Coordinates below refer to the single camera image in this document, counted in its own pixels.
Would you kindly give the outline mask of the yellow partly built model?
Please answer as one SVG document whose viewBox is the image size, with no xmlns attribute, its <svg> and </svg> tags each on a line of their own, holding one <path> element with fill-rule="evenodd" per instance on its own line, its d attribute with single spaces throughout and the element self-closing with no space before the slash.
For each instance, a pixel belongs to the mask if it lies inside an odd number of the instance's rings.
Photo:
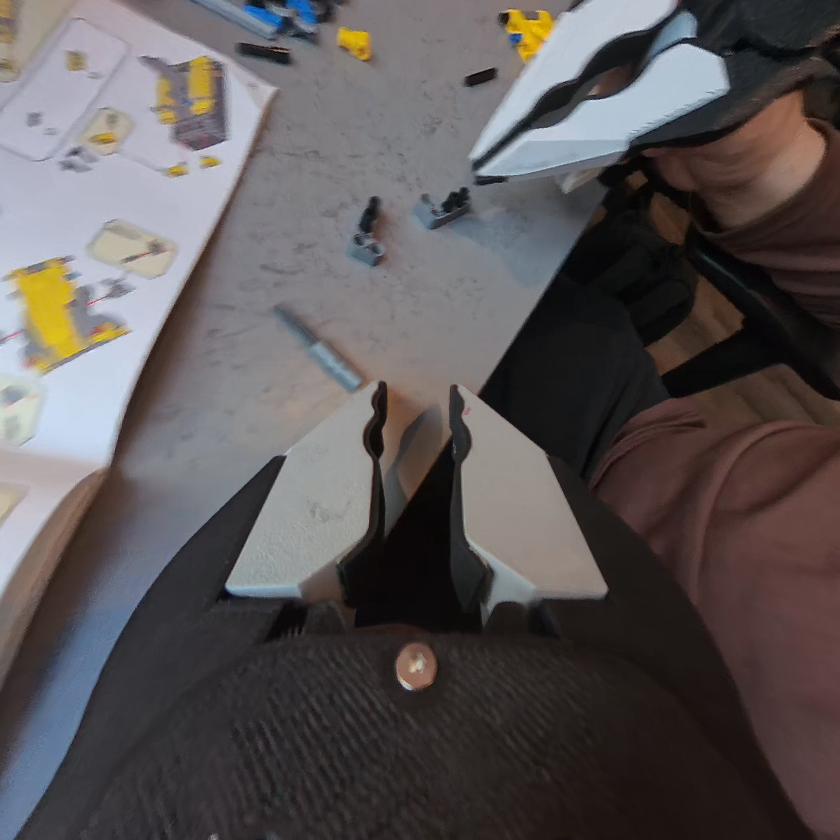
<svg viewBox="0 0 840 840">
<path fill-rule="evenodd" d="M 547 10 L 527 12 L 509 8 L 499 12 L 499 26 L 504 29 L 509 45 L 524 64 L 528 64 L 551 35 L 554 18 Z"/>
</svg>

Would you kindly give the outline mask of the grey L-shaped beam with pins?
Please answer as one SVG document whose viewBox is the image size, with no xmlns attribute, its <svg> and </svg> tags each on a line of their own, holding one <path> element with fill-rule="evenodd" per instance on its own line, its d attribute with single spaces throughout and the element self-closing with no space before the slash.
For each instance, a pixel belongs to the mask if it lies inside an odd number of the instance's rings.
<svg viewBox="0 0 840 840">
<path fill-rule="evenodd" d="M 370 267 L 378 266 L 385 256 L 385 247 L 375 237 L 381 208 L 381 198 L 371 196 L 364 207 L 348 245 L 349 257 Z"/>
<path fill-rule="evenodd" d="M 414 207 L 417 220 L 428 230 L 435 230 L 465 216 L 471 208 L 471 194 L 466 186 L 454 190 L 440 201 L 428 193 L 418 198 Z"/>
</svg>

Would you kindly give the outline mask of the person's brown sweater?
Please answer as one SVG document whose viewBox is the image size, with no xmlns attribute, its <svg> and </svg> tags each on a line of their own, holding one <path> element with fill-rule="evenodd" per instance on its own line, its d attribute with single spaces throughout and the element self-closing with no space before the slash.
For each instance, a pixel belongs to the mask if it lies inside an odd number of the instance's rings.
<svg viewBox="0 0 840 840">
<path fill-rule="evenodd" d="M 804 822 L 838 838 L 838 430 L 715 429 L 667 400 L 624 425 L 591 488 L 698 610 Z"/>
</svg>

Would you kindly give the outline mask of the grey stone-look desk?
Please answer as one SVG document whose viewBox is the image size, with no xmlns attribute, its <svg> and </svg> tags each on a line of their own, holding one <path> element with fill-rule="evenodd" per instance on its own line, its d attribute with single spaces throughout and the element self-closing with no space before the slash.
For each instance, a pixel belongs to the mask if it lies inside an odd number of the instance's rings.
<svg viewBox="0 0 840 840">
<path fill-rule="evenodd" d="M 44 593 L 2 694 L 2 838 L 63 760 L 110 650 L 196 530 L 347 393 L 275 320 L 293 308 L 388 384 L 387 527 L 438 454 L 452 383 L 482 385 L 600 198 L 552 181 L 475 188 L 437 231 L 423 193 L 470 182 L 467 154 L 522 63 L 504 7 L 567 2 L 346 2 L 290 66 L 242 60 L 277 94 L 236 195 L 168 318 L 110 471 Z M 373 57 L 336 44 L 371 34 Z M 498 78 L 466 88 L 468 74 Z M 348 255 L 381 198 L 378 266 Z"/>
</svg>

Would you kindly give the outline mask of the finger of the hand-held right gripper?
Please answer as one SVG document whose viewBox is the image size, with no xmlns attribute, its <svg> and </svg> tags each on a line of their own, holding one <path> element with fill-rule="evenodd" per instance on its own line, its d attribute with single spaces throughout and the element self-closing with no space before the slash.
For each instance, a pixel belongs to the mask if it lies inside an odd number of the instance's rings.
<svg viewBox="0 0 840 840">
<path fill-rule="evenodd" d="M 486 165 L 518 133 L 568 104 L 584 82 L 644 55 L 676 1 L 579 2 L 559 16 L 551 34 L 522 69 L 469 154 Z"/>
<path fill-rule="evenodd" d="M 557 123 L 527 129 L 488 162 L 477 183 L 532 179 L 603 168 L 632 144 L 729 92 L 723 58 L 686 41 L 653 58 L 641 75 L 605 98 L 588 98 Z"/>
</svg>

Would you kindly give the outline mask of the person's right hand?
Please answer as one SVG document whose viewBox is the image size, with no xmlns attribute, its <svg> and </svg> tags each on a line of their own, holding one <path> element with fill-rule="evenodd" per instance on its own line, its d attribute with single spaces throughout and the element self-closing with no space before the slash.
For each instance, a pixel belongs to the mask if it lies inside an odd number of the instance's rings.
<svg viewBox="0 0 840 840">
<path fill-rule="evenodd" d="M 793 91 L 719 140 L 644 154 L 670 186 L 698 196 L 717 225 L 729 229 L 767 216 L 808 186 L 830 136 L 806 116 L 804 92 Z"/>
</svg>

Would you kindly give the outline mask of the black office chair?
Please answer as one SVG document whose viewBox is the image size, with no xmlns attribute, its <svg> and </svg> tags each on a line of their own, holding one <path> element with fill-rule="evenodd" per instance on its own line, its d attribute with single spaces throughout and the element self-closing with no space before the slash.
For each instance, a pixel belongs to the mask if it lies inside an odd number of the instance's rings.
<svg viewBox="0 0 840 840">
<path fill-rule="evenodd" d="M 642 156 L 595 171 L 606 189 L 604 215 L 584 234 L 563 270 L 620 302 L 645 345 L 690 315 L 700 278 L 741 314 L 738 331 L 663 375 L 670 396 L 693 396 L 782 365 L 837 402 L 838 330 L 799 306 L 770 275 L 713 243 L 691 221 L 680 244 L 653 225 L 656 195 L 687 210 L 689 198 L 665 183 Z"/>
</svg>

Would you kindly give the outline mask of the open instruction booklet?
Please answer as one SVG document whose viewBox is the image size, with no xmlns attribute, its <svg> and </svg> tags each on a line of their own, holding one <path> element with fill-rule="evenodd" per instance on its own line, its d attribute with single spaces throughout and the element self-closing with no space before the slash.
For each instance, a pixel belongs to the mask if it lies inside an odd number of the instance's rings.
<svg viewBox="0 0 840 840">
<path fill-rule="evenodd" d="M 120 2 L 2 2 L 1 680 L 276 89 Z"/>
</svg>

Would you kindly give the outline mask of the person's black pants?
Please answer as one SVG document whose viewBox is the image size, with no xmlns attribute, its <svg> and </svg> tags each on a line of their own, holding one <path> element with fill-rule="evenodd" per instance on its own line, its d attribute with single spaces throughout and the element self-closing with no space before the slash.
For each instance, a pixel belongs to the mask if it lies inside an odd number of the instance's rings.
<svg viewBox="0 0 840 840">
<path fill-rule="evenodd" d="M 627 423 L 669 399 L 625 307 L 561 273 L 479 397 L 585 480 Z"/>
</svg>

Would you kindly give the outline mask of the dark grey axle connector sleeve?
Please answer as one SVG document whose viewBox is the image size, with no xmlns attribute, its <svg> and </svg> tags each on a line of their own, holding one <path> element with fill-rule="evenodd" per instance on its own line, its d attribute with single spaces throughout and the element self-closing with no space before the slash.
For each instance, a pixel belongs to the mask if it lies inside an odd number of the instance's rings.
<svg viewBox="0 0 840 840">
<path fill-rule="evenodd" d="M 331 344 L 315 340 L 307 347 L 307 353 L 326 375 L 348 393 L 355 393 L 363 386 L 364 375 Z"/>
</svg>

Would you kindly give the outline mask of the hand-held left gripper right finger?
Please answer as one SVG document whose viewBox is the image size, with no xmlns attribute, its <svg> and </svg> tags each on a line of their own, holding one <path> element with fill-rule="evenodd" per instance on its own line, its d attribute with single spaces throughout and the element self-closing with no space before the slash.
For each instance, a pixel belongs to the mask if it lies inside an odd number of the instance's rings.
<svg viewBox="0 0 840 840">
<path fill-rule="evenodd" d="M 467 610 L 600 601 L 607 582 L 550 457 L 462 385 L 450 388 L 451 575 Z"/>
</svg>

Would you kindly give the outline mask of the person's right forearm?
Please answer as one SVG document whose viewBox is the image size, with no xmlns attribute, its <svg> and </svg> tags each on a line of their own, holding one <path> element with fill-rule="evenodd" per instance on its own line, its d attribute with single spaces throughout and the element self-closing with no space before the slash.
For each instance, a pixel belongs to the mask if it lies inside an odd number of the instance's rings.
<svg viewBox="0 0 840 840">
<path fill-rule="evenodd" d="M 825 325 L 839 325 L 839 134 L 811 120 L 826 140 L 812 179 L 785 203 L 739 227 L 721 228 L 690 198 L 698 230 L 730 256 L 765 270 L 775 286 Z"/>
</svg>

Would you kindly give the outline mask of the pile of small building pieces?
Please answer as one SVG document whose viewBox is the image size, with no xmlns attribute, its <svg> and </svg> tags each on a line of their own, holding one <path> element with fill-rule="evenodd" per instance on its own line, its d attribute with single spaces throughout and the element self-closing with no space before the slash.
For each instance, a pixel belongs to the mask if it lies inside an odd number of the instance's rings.
<svg viewBox="0 0 840 840">
<path fill-rule="evenodd" d="M 315 43 L 321 24 L 334 19 L 343 1 L 254 1 L 243 5 L 251 17 L 273 27 L 279 35 Z"/>
</svg>

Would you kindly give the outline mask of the light grey ribbed rod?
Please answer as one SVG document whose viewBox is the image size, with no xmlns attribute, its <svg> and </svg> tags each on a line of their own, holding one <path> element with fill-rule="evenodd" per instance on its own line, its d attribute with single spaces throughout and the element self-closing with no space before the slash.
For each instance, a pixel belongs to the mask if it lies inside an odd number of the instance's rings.
<svg viewBox="0 0 840 840">
<path fill-rule="evenodd" d="M 191 1 L 193 5 L 205 9 L 211 14 L 222 18 L 253 36 L 267 41 L 275 41 L 279 37 L 279 29 L 276 25 L 258 18 L 242 7 L 229 1 Z"/>
</svg>

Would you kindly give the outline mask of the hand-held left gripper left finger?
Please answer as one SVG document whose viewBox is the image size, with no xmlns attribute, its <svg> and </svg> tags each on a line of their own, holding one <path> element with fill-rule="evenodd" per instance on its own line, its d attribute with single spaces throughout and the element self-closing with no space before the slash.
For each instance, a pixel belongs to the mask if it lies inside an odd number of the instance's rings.
<svg viewBox="0 0 840 840">
<path fill-rule="evenodd" d="M 291 446 L 225 582 L 226 593 L 350 607 L 351 576 L 382 542 L 383 381 Z"/>
</svg>

